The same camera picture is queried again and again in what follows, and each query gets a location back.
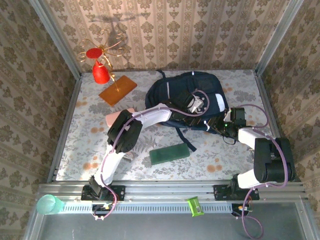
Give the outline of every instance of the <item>backpack strap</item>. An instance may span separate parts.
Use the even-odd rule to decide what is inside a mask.
[[[165,73],[161,70],[161,69],[158,69],[156,70],[157,72],[161,73],[162,74],[162,77],[165,79],[166,78],[166,75]]]
[[[180,139],[181,139],[185,144],[187,144],[188,148],[190,148],[190,150],[191,150],[192,152],[195,152],[195,151],[197,150],[196,147],[193,146],[193,145],[191,144],[191,142],[189,142],[189,140],[184,137],[184,135],[182,134],[180,128],[176,127],[175,130],[176,130],[176,132],[178,133]]]

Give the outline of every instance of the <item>metal frame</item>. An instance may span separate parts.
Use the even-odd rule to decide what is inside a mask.
[[[256,82],[258,89],[259,89],[259,93],[260,93],[261,100],[262,100],[262,103],[264,106],[264,110],[266,112],[266,116],[269,120],[269,126],[271,129],[272,135],[276,138],[279,138],[281,135],[280,135],[280,132],[279,132],[279,129],[277,126],[274,112],[272,111],[272,108],[271,108],[271,104],[270,104],[270,101],[269,101],[269,98],[267,95],[267,91],[266,91],[264,82],[262,81],[262,78],[258,73],[255,73],[254,77],[255,77],[255,82]]]
[[[262,75],[264,70],[266,69],[269,61],[271,60],[272,56],[274,55],[276,49],[278,48],[281,40],[285,36],[289,26],[291,25],[292,21],[294,20],[298,10],[300,9],[304,0],[290,0],[288,3],[278,25],[276,26],[273,35],[268,42],[262,56],[255,68],[258,75]]]
[[[173,211],[171,208],[187,206],[186,199],[198,196],[199,202],[206,209],[215,206],[224,205],[228,207],[231,203],[242,203],[241,201],[215,201],[213,185],[228,184],[228,180],[160,180],[160,181],[114,181],[115,185],[125,185],[126,193],[122,205],[129,206],[132,209],[141,206],[167,206],[170,213],[181,213]],[[75,207],[81,207],[81,192],[87,181],[57,181],[53,183],[41,184],[39,186],[37,199],[45,194],[52,194],[63,200],[67,204]],[[307,195],[301,182],[289,182],[284,189],[278,188],[260,188],[260,200],[254,201],[254,204],[268,203],[296,203],[299,212],[300,221],[307,237],[307,240],[316,239],[318,235],[315,220],[312,213],[307,211]],[[36,240],[42,229],[44,216],[37,213],[34,209],[30,216],[29,223],[24,235],[25,240]]]
[[[52,38],[64,61],[66,62],[70,71],[72,72],[74,78],[76,79],[76,81],[78,81],[81,76],[81,71],[78,68],[75,57],[73,57],[73,53],[70,52],[68,46],[65,43],[66,41],[62,37],[63,34],[56,27],[55,21],[52,19],[52,15],[48,11],[48,9],[50,8],[45,5],[45,1],[30,0],[29,2],[34,8],[37,15],[39,16],[46,31]]]
[[[71,124],[71,120],[75,111],[75,107],[76,107],[76,103],[78,100],[78,95],[81,89],[81,83],[82,80],[80,79],[79,81],[77,81],[75,83],[74,89],[73,89],[73,93],[72,93],[72,97],[69,103],[69,107],[68,110],[66,112],[65,115],[65,119],[64,119],[64,123],[63,123],[63,127],[60,133],[60,137],[55,149],[55,153],[53,156],[53,160],[52,160],[52,164],[50,167],[50,171],[49,171],[49,175],[48,178],[46,180],[46,182],[49,184],[53,181],[54,179],[54,175],[56,173],[56,171],[59,168],[60,162],[61,162],[61,158],[62,158],[62,154],[64,152],[64,148],[65,148],[65,144],[66,144],[66,140],[67,140],[67,136],[69,133],[69,128],[70,128],[70,124]]]
[[[91,202],[67,202],[59,214],[91,214]],[[201,209],[206,214],[230,214],[232,204],[225,202],[202,203]],[[190,214],[190,208],[184,203],[134,203],[118,202],[112,214]]]

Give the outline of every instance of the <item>red object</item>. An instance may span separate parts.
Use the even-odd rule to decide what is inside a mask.
[[[102,50],[100,48],[91,48],[88,51],[86,51],[85,55],[89,58],[89,59],[97,59],[102,55]]]
[[[92,74],[97,84],[106,84],[110,80],[108,69],[98,61],[93,65]]]

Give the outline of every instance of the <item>green block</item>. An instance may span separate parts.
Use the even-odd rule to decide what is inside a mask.
[[[199,201],[198,201],[198,197],[192,197],[187,199],[190,210],[192,212],[192,217],[196,217],[196,216],[200,216],[200,215],[204,215],[205,213],[202,211]]]
[[[162,164],[190,156],[189,148],[186,143],[151,150],[149,154],[152,165]]]

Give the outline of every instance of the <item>pink object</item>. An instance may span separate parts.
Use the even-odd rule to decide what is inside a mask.
[[[127,110],[130,113],[134,113],[135,112],[135,110],[133,108],[128,108]],[[105,116],[106,125],[109,128],[112,126],[112,124],[114,124],[115,120],[117,119],[117,117],[119,116],[120,113],[121,113],[121,111],[117,111],[117,112],[113,112],[113,113],[110,113],[107,116]]]

